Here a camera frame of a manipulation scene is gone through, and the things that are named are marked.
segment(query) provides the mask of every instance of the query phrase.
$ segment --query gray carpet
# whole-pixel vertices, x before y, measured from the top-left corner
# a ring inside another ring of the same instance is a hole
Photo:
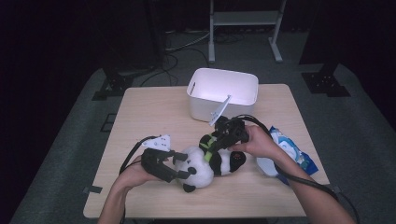
[[[269,35],[229,36],[231,40],[240,40],[216,45],[216,62],[210,66],[254,74],[261,84],[289,85],[331,183],[339,186],[354,203],[361,223],[394,223],[396,133],[356,76],[341,64],[334,75],[350,97],[330,98],[326,94],[310,93],[301,73],[318,71],[321,64],[298,64],[307,33],[279,35],[277,43],[283,63],[275,63],[266,39]],[[172,34],[168,45],[179,46],[194,38],[197,35]],[[207,56],[206,43],[190,48],[199,49]],[[177,66],[169,73],[178,82],[164,73],[151,78],[145,86],[186,86],[197,68],[206,67],[205,58],[198,51],[187,49],[172,55],[177,57]],[[175,61],[171,56],[165,57],[164,68],[172,67]],[[136,78],[134,86],[140,86],[149,76]],[[82,214],[88,197],[83,191],[92,184],[109,137],[109,133],[100,132],[102,124],[107,114],[117,113],[121,102],[121,97],[92,101],[105,78],[101,69],[92,74],[11,223],[96,222]],[[352,212],[345,201],[341,202]],[[268,222],[308,223],[308,220],[290,217],[270,218]]]

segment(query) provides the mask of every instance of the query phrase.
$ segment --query white bin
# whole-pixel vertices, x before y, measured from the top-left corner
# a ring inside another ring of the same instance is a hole
[[[241,114],[251,115],[258,88],[259,80],[248,73],[212,68],[197,69],[187,88],[191,116],[194,119],[210,121],[211,113],[228,95],[232,98],[222,116],[230,119]]]

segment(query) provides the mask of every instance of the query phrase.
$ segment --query human arm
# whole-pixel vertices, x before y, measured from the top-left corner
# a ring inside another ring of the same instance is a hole
[[[102,213],[98,223],[120,223],[125,209],[126,196],[134,187],[142,185],[150,180],[158,180],[157,177],[148,174],[139,162],[141,157],[137,157],[128,168],[122,172],[111,186],[107,195]]]
[[[255,157],[269,158],[285,173],[314,181],[300,166],[282,150],[268,134],[258,126],[246,126],[249,141],[230,147]],[[312,223],[354,223],[349,213],[330,194],[305,184],[289,180],[306,215]]]

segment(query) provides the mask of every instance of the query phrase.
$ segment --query wooden table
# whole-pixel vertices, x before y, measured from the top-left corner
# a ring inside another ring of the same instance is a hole
[[[109,136],[93,186],[84,208],[86,217],[99,217],[106,196],[117,178],[121,164],[132,147],[151,135],[170,134],[171,148],[181,151],[197,146],[200,138],[212,133],[207,122],[192,119],[187,87],[128,89]],[[259,86],[253,116],[267,127],[276,126],[316,163],[312,175],[320,184],[329,184],[309,133],[290,89],[284,84]],[[141,155],[139,148],[133,158]],[[277,178],[261,175],[253,157],[235,173],[215,177],[204,189],[186,193],[174,180],[152,181],[128,194],[126,216],[135,218],[217,218],[217,217],[304,217],[293,191]]]

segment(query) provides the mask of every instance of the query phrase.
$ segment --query stuffed panda toy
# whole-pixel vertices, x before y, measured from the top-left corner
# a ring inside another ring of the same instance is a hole
[[[243,152],[231,152],[227,148],[215,152],[210,161],[206,161],[205,154],[215,141],[216,133],[204,135],[198,147],[188,147],[181,152],[188,155],[185,161],[173,161],[176,171],[190,173],[187,179],[178,180],[184,191],[193,192],[207,187],[215,176],[229,175],[245,163],[246,155]]]

